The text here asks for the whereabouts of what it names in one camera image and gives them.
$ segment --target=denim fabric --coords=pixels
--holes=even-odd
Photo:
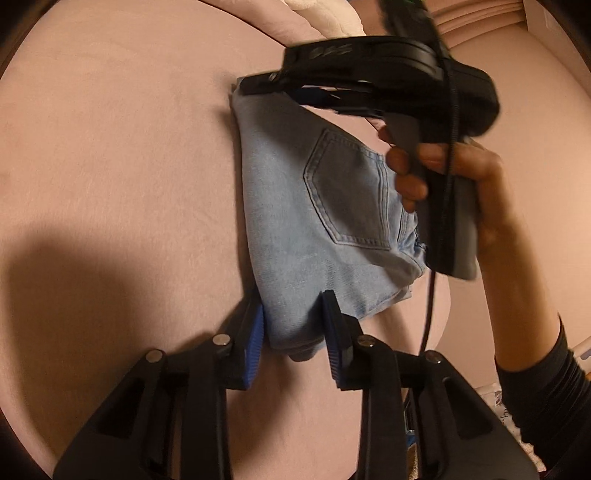
[[[383,156],[287,95],[242,95],[246,234],[271,347],[307,359],[323,341],[319,294],[370,316],[424,272],[416,218]]]

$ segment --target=pocket stitching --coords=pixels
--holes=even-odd
[[[330,215],[327,209],[324,206],[322,201],[322,197],[318,191],[314,183],[314,174],[320,165],[320,161],[324,157],[324,153],[331,142],[339,142],[347,147],[354,148],[360,151],[364,156],[374,160],[376,162],[376,167],[378,170],[378,201],[380,202],[380,208],[378,209],[378,216],[380,221],[380,227],[382,230],[382,234],[386,240],[382,239],[373,239],[373,238],[363,238],[357,237],[352,235],[345,235],[340,233],[337,228],[335,227],[334,223],[330,219]],[[314,210],[318,214],[321,223],[324,225],[326,230],[329,233],[332,241],[339,245],[352,245],[355,247],[361,248],[375,248],[375,249],[384,249],[390,250],[390,241],[389,241],[389,222],[388,219],[388,182],[384,181],[384,178],[387,178],[387,173],[385,172],[385,167],[383,162],[380,162],[379,159],[376,159],[375,156],[377,154],[363,145],[359,145],[356,142],[350,141],[349,139],[338,135],[337,132],[333,132],[329,129],[324,129],[320,138],[312,151],[310,159],[304,168],[304,183],[306,184],[306,189],[308,190],[310,200],[312,201],[312,205],[314,206]]]

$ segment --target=bolt head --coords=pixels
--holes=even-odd
[[[425,358],[427,359],[427,362],[431,362],[432,364],[440,364],[443,361],[441,354],[433,350],[429,350],[425,353]]]
[[[371,335],[359,335],[357,337],[357,343],[361,346],[374,346],[377,340]]]
[[[226,346],[230,344],[232,338],[226,333],[218,333],[215,337],[213,337],[213,344],[217,346]]]
[[[150,350],[146,353],[146,360],[148,363],[157,364],[162,360],[163,356],[164,354],[162,353],[162,350]]]

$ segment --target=dark gray sleeve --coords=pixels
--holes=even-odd
[[[497,365],[497,371],[503,403],[521,429],[523,441],[534,446],[548,469],[567,453],[572,455],[569,450],[577,447],[575,441],[580,445],[589,442],[591,382],[568,349],[564,327],[552,351],[539,364],[517,373]]]

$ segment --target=black cord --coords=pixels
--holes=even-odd
[[[443,190],[443,203],[441,206],[441,219],[439,222],[439,228],[437,233],[437,243],[435,250],[435,265],[439,265],[441,256],[443,255],[443,239],[445,233],[445,224],[447,217],[449,216],[450,203],[452,199],[452,188],[453,188],[453,175],[452,167],[454,162],[455,146],[460,135],[460,104],[457,93],[456,81],[453,76],[453,68],[451,65],[451,59],[444,56],[443,52],[439,51],[438,56],[443,67],[443,71],[446,78],[446,83],[449,88],[450,96],[450,141],[447,149],[446,163],[445,163],[445,188]],[[427,300],[427,318],[425,319],[425,329],[423,330],[423,338],[421,340],[421,347],[418,351],[419,355],[425,353],[427,349],[427,342],[429,340],[429,334],[431,332],[431,324],[433,323],[433,304],[435,298],[435,280],[437,274],[434,270],[431,270],[429,276],[429,291]]]

